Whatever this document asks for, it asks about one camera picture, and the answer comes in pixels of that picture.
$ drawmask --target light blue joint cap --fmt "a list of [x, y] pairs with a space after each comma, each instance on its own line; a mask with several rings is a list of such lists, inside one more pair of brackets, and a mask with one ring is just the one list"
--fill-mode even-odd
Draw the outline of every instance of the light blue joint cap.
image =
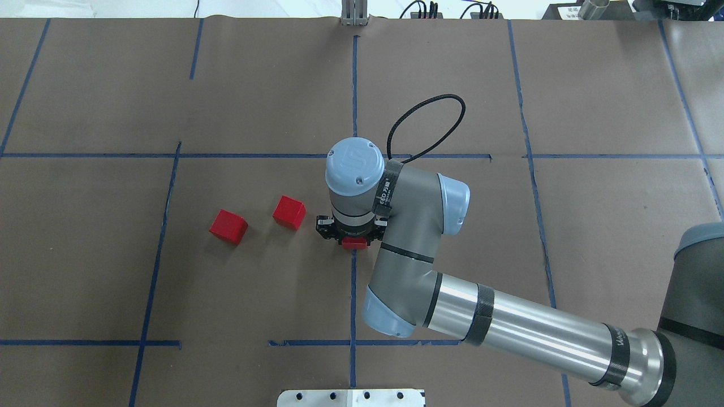
[[377, 186], [384, 172], [382, 152], [370, 140], [346, 138], [327, 154], [327, 186], [341, 196], [357, 196]]
[[694, 226], [681, 236], [681, 243], [679, 243], [679, 247], [674, 253], [674, 259], [676, 259], [676, 255], [680, 251], [691, 245], [718, 238], [724, 238], [724, 222], [704, 223], [703, 225]]
[[393, 310], [387, 308], [369, 289], [369, 285], [364, 298], [362, 317], [370, 328], [386, 335], [408, 337], [415, 330], [415, 325], [400, 318]]
[[463, 227], [465, 215], [470, 204], [470, 188], [464, 182], [445, 177], [437, 173], [440, 178], [442, 191], [442, 213], [445, 228], [443, 235], [457, 235]]

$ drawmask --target white label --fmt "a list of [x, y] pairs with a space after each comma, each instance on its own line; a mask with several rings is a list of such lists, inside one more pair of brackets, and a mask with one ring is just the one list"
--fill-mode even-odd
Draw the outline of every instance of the white label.
[[581, 6], [558, 7], [558, 14], [561, 20], [582, 20], [578, 16]]

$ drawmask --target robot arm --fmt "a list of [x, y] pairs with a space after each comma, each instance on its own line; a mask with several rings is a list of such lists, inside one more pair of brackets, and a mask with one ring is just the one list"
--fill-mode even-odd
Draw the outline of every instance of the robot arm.
[[[385, 165], [371, 141], [348, 138], [329, 152], [327, 184], [334, 223], [343, 234], [359, 236], [376, 216], [387, 219], [363, 307], [370, 327], [407, 337], [422, 325], [617, 390], [634, 406], [680, 405], [676, 399], [696, 391], [687, 388], [696, 381], [674, 385], [677, 354], [689, 355], [692, 349], [686, 338], [665, 330], [627, 332], [434, 271], [441, 236], [456, 234], [465, 218], [470, 192], [464, 183], [394, 160]], [[718, 240], [724, 252], [724, 239]], [[721, 377], [724, 352], [705, 348], [708, 359], [687, 361], [687, 369], [701, 375], [696, 371], [703, 363], [709, 374]], [[724, 400], [720, 385], [704, 393], [699, 396], [708, 405]], [[682, 400], [691, 405], [691, 399]]]

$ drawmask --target black band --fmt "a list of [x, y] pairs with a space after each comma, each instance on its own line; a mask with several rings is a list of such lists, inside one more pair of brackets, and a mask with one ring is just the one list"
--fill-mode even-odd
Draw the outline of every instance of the black band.
[[621, 386], [626, 371], [628, 371], [628, 363], [631, 361], [631, 345], [628, 343], [626, 332], [621, 328], [604, 325], [611, 332], [611, 360], [608, 362], [608, 369], [601, 380], [590, 383], [590, 385], [615, 390]]
[[379, 245], [379, 248], [383, 248], [386, 251], [391, 251], [391, 252], [399, 254], [401, 256], [409, 257], [410, 259], [424, 261], [425, 263], [432, 264], [432, 262], [435, 261], [434, 257], [423, 256], [423, 255], [415, 253], [413, 251], [409, 251], [409, 250], [405, 250], [403, 248], [398, 248], [397, 246], [389, 245], [385, 242], [382, 242], [382, 244]]
[[671, 390], [674, 388], [674, 382], [676, 381], [676, 353], [674, 352], [669, 338], [664, 336], [661, 332], [654, 332], [656, 338], [658, 338], [661, 344], [661, 353], [664, 356], [664, 372], [661, 376], [661, 384], [654, 394], [654, 398], [648, 403], [644, 404], [643, 407], [661, 407], [668, 400], [671, 395]]
[[470, 324], [468, 334], [464, 342], [480, 346], [488, 334], [490, 322], [493, 320], [493, 308], [495, 304], [495, 290], [482, 284], [478, 284], [478, 304], [475, 306], [473, 322]]
[[390, 217], [392, 193], [395, 192], [395, 185], [397, 185], [397, 179], [400, 177], [403, 165], [397, 160], [389, 160], [387, 165], [384, 166], [384, 173], [377, 183], [377, 193], [372, 204], [372, 212], [375, 215], [383, 218]]
[[664, 318], [663, 316], [659, 319], [659, 328], [724, 351], [724, 336], [715, 334], [714, 332], [682, 324], [681, 322]]
[[442, 285], [442, 273], [437, 273], [437, 279], [435, 280], [435, 291], [432, 292], [430, 308], [427, 309], [427, 316], [425, 316], [425, 322], [422, 324], [422, 326], [425, 328], [430, 325], [430, 319], [432, 319], [432, 314], [435, 312], [437, 297], [440, 295], [440, 285]]

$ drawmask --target red cube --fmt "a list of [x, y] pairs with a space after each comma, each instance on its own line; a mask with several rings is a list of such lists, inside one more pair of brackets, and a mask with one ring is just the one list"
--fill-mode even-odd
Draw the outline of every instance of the red cube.
[[367, 239], [346, 237], [342, 239], [342, 247], [350, 250], [354, 248], [363, 250], [367, 248]]
[[307, 208], [304, 207], [304, 203], [282, 195], [282, 199], [279, 199], [279, 203], [272, 217], [278, 224], [284, 227], [288, 227], [291, 230], [299, 230], [299, 227], [302, 225], [302, 219], [304, 219], [306, 213]]
[[248, 227], [249, 224], [244, 218], [222, 209], [216, 216], [209, 232], [221, 240], [238, 245]]

